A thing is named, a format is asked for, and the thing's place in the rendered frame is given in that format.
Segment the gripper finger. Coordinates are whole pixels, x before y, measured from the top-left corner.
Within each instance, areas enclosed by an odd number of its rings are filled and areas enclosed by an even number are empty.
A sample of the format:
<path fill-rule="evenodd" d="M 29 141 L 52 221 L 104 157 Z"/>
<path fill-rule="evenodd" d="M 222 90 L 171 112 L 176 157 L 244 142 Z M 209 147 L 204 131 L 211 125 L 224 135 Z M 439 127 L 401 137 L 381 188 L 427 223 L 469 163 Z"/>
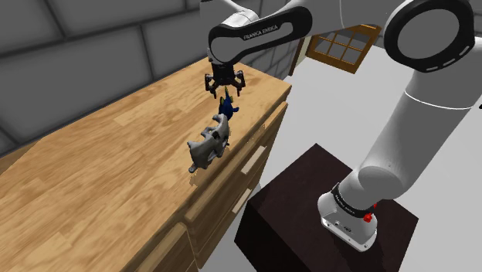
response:
<path fill-rule="evenodd" d="M 244 74 L 242 70 L 238 70 L 233 75 L 234 77 L 232 80 L 232 85 L 236 88 L 236 93 L 237 93 L 237 96 L 239 97 L 241 90 L 246 86 Z"/>
<path fill-rule="evenodd" d="M 219 83 L 216 81 L 213 75 L 205 75 L 205 90 L 210 92 L 214 98 L 216 98 L 216 89 L 218 86 Z"/>

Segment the blue toy figure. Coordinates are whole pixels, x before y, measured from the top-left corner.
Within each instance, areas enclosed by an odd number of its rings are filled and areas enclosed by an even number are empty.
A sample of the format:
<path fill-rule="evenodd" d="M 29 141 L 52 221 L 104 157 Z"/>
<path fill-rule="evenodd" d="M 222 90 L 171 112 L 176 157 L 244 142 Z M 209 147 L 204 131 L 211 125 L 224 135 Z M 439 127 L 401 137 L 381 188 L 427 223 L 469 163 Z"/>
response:
<path fill-rule="evenodd" d="M 225 96 L 219 99 L 219 114 L 224 114 L 228 120 L 239 111 L 239 107 L 233 107 L 233 96 L 229 95 L 227 87 L 224 87 Z"/>

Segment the wooden framed window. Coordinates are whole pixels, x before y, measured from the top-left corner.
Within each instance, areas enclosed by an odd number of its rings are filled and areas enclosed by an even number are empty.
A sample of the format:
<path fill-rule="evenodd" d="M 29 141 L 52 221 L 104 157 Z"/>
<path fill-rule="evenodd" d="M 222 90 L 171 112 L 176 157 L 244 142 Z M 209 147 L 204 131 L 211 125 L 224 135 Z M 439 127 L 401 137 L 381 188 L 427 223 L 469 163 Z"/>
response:
<path fill-rule="evenodd" d="M 381 30 L 377 25 L 356 25 L 312 36 L 306 56 L 355 74 Z"/>

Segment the grey animal figure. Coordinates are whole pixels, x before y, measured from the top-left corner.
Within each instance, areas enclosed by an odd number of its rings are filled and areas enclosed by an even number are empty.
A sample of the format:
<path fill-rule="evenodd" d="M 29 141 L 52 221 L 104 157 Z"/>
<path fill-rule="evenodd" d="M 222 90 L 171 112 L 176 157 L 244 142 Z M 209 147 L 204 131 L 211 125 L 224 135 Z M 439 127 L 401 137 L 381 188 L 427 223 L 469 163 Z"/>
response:
<path fill-rule="evenodd" d="M 206 127 L 200 142 L 188 141 L 192 165 L 188 171 L 194 173 L 197 168 L 207 169 L 214 158 L 221 158 L 226 146 L 229 145 L 229 122 L 224 114 L 215 114 L 212 118 L 218 124 L 215 127 Z"/>

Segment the dark robot stand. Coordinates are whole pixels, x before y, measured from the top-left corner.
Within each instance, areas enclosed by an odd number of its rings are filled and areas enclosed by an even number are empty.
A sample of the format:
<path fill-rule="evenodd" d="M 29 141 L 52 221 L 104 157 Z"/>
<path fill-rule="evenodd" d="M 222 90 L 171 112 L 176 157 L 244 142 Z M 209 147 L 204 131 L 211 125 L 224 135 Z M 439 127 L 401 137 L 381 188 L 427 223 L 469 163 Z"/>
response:
<path fill-rule="evenodd" d="M 314 144 L 250 198 L 235 243 L 256 272 L 399 272 L 418 219 L 396 201 L 378 204 L 378 235 L 365 252 L 322 225 L 319 196 L 350 172 Z"/>

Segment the wooden chest of drawers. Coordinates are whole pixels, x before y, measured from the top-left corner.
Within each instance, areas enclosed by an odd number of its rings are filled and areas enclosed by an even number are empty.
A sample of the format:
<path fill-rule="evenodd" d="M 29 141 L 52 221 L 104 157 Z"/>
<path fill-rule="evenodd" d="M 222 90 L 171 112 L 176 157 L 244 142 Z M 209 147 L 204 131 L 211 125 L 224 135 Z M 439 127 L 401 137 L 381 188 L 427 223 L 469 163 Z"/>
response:
<path fill-rule="evenodd" d="M 198 272 L 191 232 L 233 218 L 254 189 L 290 84 L 238 64 L 229 144 L 190 172 L 213 125 L 206 59 L 38 140 L 0 174 L 0 272 Z"/>

